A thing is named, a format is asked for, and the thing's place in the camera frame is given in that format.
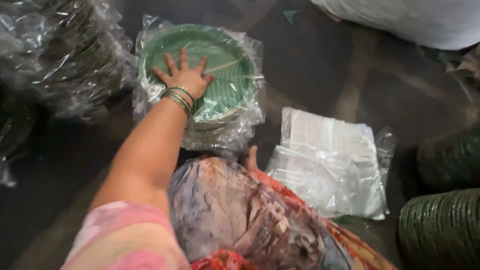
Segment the green paper scrap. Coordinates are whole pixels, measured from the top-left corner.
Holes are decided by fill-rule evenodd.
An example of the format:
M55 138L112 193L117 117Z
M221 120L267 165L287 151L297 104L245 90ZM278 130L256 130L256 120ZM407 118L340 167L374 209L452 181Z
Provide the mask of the green paper scrap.
M299 10L286 10L282 13L285 16L285 19L287 19L287 21L293 26L293 16L295 16L297 12L299 12Z

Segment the concrete floor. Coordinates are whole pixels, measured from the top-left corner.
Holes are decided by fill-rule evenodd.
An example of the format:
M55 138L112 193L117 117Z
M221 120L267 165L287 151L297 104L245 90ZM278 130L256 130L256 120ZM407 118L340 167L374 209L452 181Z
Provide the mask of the concrete floor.
M374 132L396 131L398 146L387 183L391 214L384 221L351 219L346 226L395 265L403 205L426 191L418 181L415 150L425 138L477 119L444 67L415 45L353 23L335 22L306 0L115 0L132 39L142 14L173 23L224 26L264 44L267 120L252 144L264 168L280 140L281 109L291 106ZM300 10L291 26L282 11ZM31 151L12 170L16 189L0 189L0 269L58 269L81 226L89 200L132 128L131 100L95 125L48 122ZM190 153L183 152L182 159Z

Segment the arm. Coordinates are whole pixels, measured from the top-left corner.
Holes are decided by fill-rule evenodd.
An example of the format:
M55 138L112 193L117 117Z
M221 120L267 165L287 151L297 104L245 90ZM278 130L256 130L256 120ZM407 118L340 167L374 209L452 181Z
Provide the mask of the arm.
M165 54L165 62L172 76L157 68L153 68L153 72L168 87L187 89L194 99L201 97L213 81L210 75L202 77L206 57L190 70L184 48L180 52L180 70L169 54ZM185 93L177 93L192 104ZM186 123L187 115L183 108L168 98L162 98L120 147L90 209L125 200L160 208L168 214L167 189Z

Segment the pink clothing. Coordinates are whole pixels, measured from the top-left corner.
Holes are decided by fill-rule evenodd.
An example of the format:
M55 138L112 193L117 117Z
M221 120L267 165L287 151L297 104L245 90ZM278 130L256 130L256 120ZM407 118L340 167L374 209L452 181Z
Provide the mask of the pink clothing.
M191 268L163 211L119 201L100 206L86 216L61 269Z

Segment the green bangle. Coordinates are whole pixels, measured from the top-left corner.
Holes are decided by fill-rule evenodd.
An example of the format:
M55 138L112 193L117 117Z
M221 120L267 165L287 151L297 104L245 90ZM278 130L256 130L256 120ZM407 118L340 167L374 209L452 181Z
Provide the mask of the green bangle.
M183 110L185 111L185 113L187 114L187 119L190 118L190 111L188 110L188 108L185 106L185 104L180 100L178 99L177 97L173 96L173 95L170 95L170 94L163 94L161 98L168 98L172 101L174 101L175 103L177 103L178 105L180 105L180 107L183 108Z
M167 92L165 92L165 94L169 94L171 96L175 96L176 98L180 99L185 104L185 106L188 108L188 110L190 111L190 114L193 114L193 107L190 106L190 103L188 103L187 100L184 97L182 97L182 95L180 95L179 93L176 93L172 90L167 90Z
M192 100L192 105L195 106L195 99L194 99L193 96L190 94L190 92L187 91L185 88L174 86L174 87L169 87L169 88L167 89L167 91L168 91L168 90L171 90L171 89L178 89L178 90L182 91L183 93L187 94L187 96Z

